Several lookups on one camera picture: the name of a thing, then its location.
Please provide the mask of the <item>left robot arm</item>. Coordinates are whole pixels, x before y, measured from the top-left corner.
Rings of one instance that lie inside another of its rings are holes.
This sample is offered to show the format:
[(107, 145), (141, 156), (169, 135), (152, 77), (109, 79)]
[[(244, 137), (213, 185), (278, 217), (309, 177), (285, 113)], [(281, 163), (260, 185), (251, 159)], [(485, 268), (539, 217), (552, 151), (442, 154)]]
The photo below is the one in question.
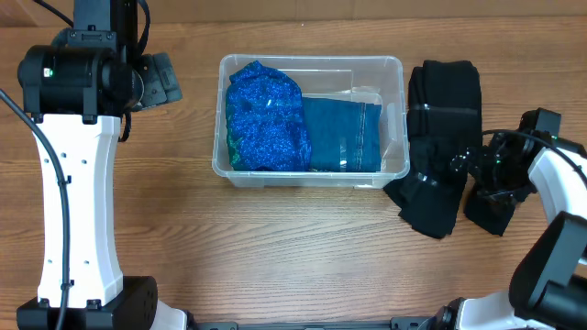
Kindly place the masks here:
[(193, 316), (162, 302), (151, 276), (127, 276), (114, 233), (117, 146), (133, 113), (177, 102), (167, 54), (148, 54), (150, 11), (138, 0), (77, 0), (49, 45), (17, 70), (13, 111), (37, 141), (44, 259), (37, 295), (17, 309), (21, 329), (192, 329)]

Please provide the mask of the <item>blue sequin garment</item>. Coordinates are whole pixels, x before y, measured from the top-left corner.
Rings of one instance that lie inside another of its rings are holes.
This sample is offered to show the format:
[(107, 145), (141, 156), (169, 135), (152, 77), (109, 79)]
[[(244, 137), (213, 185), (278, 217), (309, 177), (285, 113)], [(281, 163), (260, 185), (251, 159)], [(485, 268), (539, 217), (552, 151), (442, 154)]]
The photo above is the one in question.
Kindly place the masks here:
[(299, 85), (255, 60), (229, 77), (227, 148), (235, 171), (308, 171), (311, 142)]

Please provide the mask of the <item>blue denim jeans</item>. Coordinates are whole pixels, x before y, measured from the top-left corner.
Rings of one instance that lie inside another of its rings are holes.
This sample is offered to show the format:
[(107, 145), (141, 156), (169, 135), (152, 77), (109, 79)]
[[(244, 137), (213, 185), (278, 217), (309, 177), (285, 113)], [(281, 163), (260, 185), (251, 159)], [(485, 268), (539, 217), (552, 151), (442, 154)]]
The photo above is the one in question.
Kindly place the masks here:
[(377, 172), (381, 169), (379, 104), (303, 99), (311, 142), (311, 171)]

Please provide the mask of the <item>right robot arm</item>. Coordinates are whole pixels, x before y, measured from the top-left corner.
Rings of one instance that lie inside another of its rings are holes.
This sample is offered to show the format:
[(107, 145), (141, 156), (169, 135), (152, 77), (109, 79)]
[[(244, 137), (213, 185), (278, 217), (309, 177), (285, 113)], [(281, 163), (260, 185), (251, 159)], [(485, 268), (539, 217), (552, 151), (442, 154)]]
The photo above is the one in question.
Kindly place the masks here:
[(489, 131), (479, 148), (460, 150), (455, 172), (475, 180), (471, 200), (485, 218), (540, 197), (548, 227), (515, 269), (507, 291), (459, 298), (425, 320), (423, 329), (583, 329), (586, 279), (586, 151), (559, 135), (561, 115), (544, 108), (524, 113), (517, 130)]

